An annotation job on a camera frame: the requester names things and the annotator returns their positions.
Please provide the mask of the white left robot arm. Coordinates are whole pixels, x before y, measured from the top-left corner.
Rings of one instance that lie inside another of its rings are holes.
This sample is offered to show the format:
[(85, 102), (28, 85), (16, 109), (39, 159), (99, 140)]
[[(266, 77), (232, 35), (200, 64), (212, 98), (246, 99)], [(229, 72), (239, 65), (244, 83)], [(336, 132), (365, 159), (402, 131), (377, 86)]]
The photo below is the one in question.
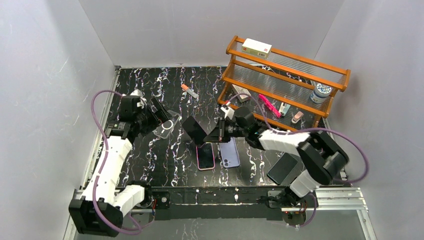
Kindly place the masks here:
[(91, 180), (68, 210), (80, 234), (116, 237), (138, 235), (142, 227), (135, 220), (133, 228), (124, 227), (124, 217), (145, 201), (147, 184), (132, 181), (116, 193), (123, 164), (136, 138), (146, 136), (171, 119), (163, 104), (153, 97), (150, 103), (136, 93), (121, 95), (117, 119), (101, 131), (103, 149)]

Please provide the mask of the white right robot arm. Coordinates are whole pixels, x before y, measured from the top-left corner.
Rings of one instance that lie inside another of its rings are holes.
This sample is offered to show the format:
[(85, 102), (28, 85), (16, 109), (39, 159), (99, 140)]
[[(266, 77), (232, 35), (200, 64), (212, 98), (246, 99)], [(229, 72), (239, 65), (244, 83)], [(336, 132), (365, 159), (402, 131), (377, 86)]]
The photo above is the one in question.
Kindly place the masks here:
[(348, 155), (325, 128), (278, 131), (257, 120), (247, 107), (222, 106), (224, 117), (208, 133), (205, 143), (227, 143), (244, 138), (252, 148), (279, 151), (299, 158), (305, 169), (285, 189), (283, 200), (298, 202), (320, 186), (328, 185), (349, 162)]

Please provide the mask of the clear magsafe phone case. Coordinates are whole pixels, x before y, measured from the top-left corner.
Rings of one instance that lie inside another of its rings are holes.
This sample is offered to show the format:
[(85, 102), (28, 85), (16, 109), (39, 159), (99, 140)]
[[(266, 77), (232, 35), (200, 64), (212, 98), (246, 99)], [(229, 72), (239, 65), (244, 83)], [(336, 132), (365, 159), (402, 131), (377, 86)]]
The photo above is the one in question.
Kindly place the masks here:
[(181, 119), (181, 115), (177, 112), (168, 110), (167, 113), (170, 115), (170, 119), (162, 123), (153, 131), (153, 134), (161, 139), (167, 139)]

